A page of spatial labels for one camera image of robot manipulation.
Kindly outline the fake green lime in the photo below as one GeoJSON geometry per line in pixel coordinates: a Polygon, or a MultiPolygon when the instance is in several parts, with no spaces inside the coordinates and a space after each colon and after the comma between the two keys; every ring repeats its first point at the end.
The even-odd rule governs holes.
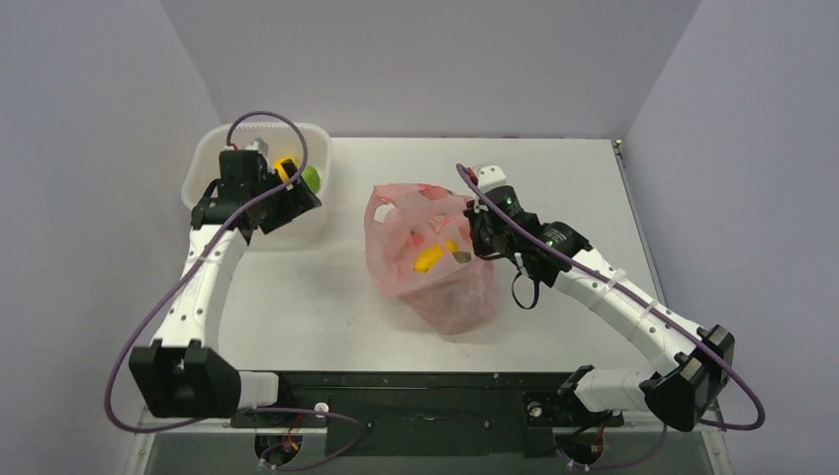
{"type": "Polygon", "coordinates": [[[315,167],[306,166],[301,172],[301,179],[314,194],[318,194],[321,191],[323,183],[315,167]]]}

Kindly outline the pink plastic bag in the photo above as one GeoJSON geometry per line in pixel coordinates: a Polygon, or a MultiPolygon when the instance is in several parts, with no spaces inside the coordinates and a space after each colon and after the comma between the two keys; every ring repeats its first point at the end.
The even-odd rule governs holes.
{"type": "Polygon", "coordinates": [[[363,219],[371,280],[442,334],[468,332],[498,313],[493,263],[473,253],[463,215],[468,200],[432,184],[376,185],[363,219]],[[428,272],[413,271],[421,251],[447,239],[470,252],[472,260],[460,264],[446,252],[428,272]]]}

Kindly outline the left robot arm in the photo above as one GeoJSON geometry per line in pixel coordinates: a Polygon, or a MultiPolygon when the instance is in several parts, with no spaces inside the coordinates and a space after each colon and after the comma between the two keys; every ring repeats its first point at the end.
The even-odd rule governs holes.
{"type": "Polygon", "coordinates": [[[218,349],[221,317],[235,270],[256,233],[267,235],[318,208],[302,177],[305,161],[268,162],[256,148],[224,148],[220,175],[191,211],[182,281],[165,316],[129,369],[158,418],[210,419],[256,409],[270,425],[288,423],[295,398],[273,372],[234,368],[218,349]]]}

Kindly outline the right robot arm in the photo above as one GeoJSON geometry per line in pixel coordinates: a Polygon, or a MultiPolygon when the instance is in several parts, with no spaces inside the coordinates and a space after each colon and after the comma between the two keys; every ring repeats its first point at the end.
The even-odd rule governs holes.
{"type": "Polygon", "coordinates": [[[562,222],[542,223],[525,211],[509,185],[488,192],[506,223],[478,199],[464,215],[475,254],[504,258],[534,286],[545,285],[578,301],[646,358],[628,369],[584,365],[558,393],[560,414],[572,423],[608,412],[644,411],[665,425],[690,431],[729,380],[734,336],[716,325],[704,329],[677,316],[628,280],[580,233],[562,222]]]}

